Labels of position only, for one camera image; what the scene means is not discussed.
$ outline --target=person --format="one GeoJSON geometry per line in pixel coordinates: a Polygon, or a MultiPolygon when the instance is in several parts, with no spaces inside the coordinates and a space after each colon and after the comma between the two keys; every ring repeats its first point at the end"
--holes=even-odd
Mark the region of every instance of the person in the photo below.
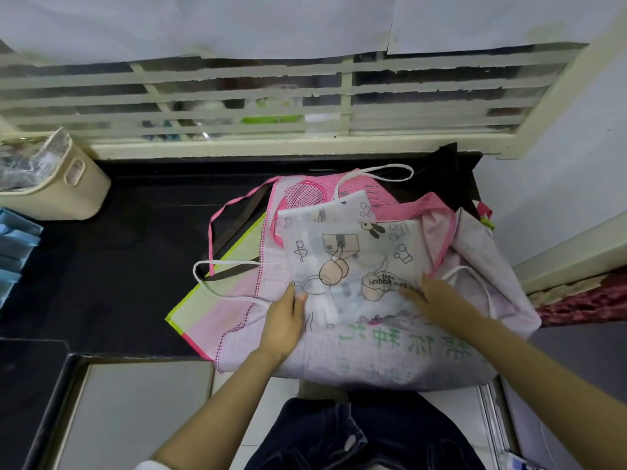
{"type": "MultiPolygon", "coordinates": [[[[444,281],[423,276],[422,292],[402,293],[479,351],[584,468],[627,468],[625,404],[481,315],[444,281]]],[[[287,287],[268,309],[259,347],[137,470],[229,468],[272,373],[298,343],[306,299],[287,287]]],[[[366,391],[350,401],[289,400],[247,469],[484,468],[459,429],[417,392],[366,391]]]]}

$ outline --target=beige plastic bin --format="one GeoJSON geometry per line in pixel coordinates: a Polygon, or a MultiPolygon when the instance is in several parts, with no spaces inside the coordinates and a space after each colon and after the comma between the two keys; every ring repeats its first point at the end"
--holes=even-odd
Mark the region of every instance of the beige plastic bin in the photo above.
{"type": "Polygon", "coordinates": [[[55,172],[35,188],[0,192],[0,207],[33,219],[87,219],[98,212],[111,180],[70,139],[70,146],[55,172]]]}

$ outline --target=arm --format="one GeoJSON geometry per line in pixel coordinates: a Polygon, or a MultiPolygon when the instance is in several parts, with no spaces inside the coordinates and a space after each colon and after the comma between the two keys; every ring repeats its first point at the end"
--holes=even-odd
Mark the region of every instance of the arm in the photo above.
{"type": "Polygon", "coordinates": [[[625,465],[627,405],[481,315],[449,284],[423,276],[423,292],[424,298],[414,291],[404,294],[433,323],[479,351],[583,467],[616,470],[625,465]]]}
{"type": "Polygon", "coordinates": [[[303,331],[304,297],[285,294],[268,309],[259,348],[170,439],[152,460],[172,470],[227,470],[263,391],[303,331]]]}

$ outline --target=blue plastic box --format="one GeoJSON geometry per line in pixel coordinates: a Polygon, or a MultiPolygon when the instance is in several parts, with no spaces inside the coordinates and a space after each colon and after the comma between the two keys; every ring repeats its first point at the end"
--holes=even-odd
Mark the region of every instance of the blue plastic box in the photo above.
{"type": "Polygon", "coordinates": [[[0,208],[0,308],[19,280],[28,256],[40,242],[43,227],[0,208]]]}

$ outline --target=white wall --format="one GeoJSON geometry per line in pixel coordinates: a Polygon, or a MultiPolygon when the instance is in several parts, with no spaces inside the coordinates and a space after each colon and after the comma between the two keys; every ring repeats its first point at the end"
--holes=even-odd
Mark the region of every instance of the white wall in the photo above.
{"type": "Polygon", "coordinates": [[[627,211],[627,51],[525,157],[484,157],[474,174],[513,266],[627,211]]]}

